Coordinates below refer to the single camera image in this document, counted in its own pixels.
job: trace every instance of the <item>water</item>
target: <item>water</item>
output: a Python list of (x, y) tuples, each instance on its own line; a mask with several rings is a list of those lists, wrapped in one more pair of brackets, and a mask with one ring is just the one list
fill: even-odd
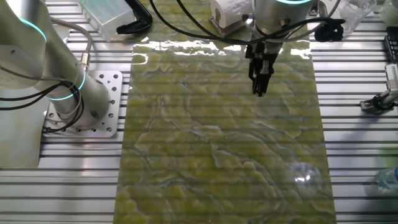
[(380, 171), (376, 176), (376, 182), (382, 190), (398, 190), (398, 167)]

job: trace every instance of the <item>workbench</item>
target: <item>workbench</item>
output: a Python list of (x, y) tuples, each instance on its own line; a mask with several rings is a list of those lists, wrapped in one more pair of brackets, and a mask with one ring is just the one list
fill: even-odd
[[(75, 0), (47, 1), (50, 15), (88, 29), (91, 70), (123, 74), (118, 133), (112, 139), (42, 139), (38, 169), (0, 169), (0, 223), (112, 223), (129, 89), (131, 41), (105, 42)], [(374, 176), (398, 165), (398, 111), (361, 112), (359, 102), (386, 90), (386, 25), (375, 13), (344, 42), (310, 37), (338, 223), (398, 222), (397, 196), (380, 194)], [(80, 59), (86, 38), (71, 31)]]

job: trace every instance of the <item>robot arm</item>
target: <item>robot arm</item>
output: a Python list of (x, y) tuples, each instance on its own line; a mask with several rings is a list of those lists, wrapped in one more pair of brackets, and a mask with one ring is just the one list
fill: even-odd
[[(240, 11), (238, 13), (231, 11), (232, 13), (228, 14), (229, 5), (240, 7)], [(315, 8), (319, 8), (321, 17), (327, 16), (326, 5), (318, 0), (212, 0), (213, 17), (210, 21), (222, 36), (246, 26), (252, 32), (252, 40), (255, 40), (304, 21), (314, 6), (318, 6)], [(245, 21), (235, 21), (239, 16), (243, 16)], [(341, 41), (343, 28), (341, 26), (334, 28), (337, 32), (331, 27), (321, 25), (315, 33), (315, 38), (320, 42)], [(281, 34), (276, 40), (270, 39), (248, 45), (246, 58), (250, 60), (249, 78), (252, 80), (252, 93), (256, 96), (263, 96), (266, 93), (269, 79), (274, 73), (273, 64), (290, 33), (291, 31)]]
[[(53, 28), (43, 0), (0, 0), (0, 87), (33, 86), (39, 91), (69, 80), (85, 102), (75, 126), (99, 121), (109, 108), (109, 92), (89, 76)], [(80, 101), (61, 86), (48, 95), (59, 117), (68, 123)]]

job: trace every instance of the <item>metal base plate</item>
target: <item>metal base plate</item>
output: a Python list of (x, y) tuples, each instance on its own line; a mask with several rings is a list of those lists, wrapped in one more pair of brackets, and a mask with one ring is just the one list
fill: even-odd
[[(109, 109), (106, 114), (95, 124), (87, 128), (70, 127), (65, 131), (53, 134), (44, 134), (46, 138), (110, 138), (118, 130), (118, 116), (121, 100), (121, 90), (123, 84), (123, 75), (121, 72), (115, 71), (90, 71), (90, 76), (101, 81), (107, 87), (110, 95)], [(51, 103), (46, 114), (44, 126), (57, 129), (65, 126), (60, 121), (54, 105)]]
[(228, 27), (221, 28), (221, 27), (218, 25), (218, 22), (216, 21), (216, 19), (215, 19), (213, 16), (210, 17), (209, 20), (210, 20), (210, 22), (214, 25), (214, 27), (217, 29), (217, 31), (220, 33), (220, 35), (221, 35), (222, 37), (229, 36), (229, 35), (231, 35), (233, 32), (236, 32), (236, 31), (238, 31), (239, 29), (245, 27), (243, 21), (238, 21), (238, 22), (235, 22), (235, 23), (229, 25)]

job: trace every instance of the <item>black clip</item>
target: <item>black clip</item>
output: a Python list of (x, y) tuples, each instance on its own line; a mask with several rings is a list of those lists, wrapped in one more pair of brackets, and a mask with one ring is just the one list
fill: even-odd
[(315, 40), (318, 42), (342, 41), (344, 28), (341, 25), (345, 22), (344, 19), (334, 19), (323, 24), (315, 31)]
[(119, 26), (116, 29), (118, 34), (138, 34), (149, 29), (153, 19), (148, 10), (138, 0), (125, 0), (131, 7), (136, 17), (136, 21)]

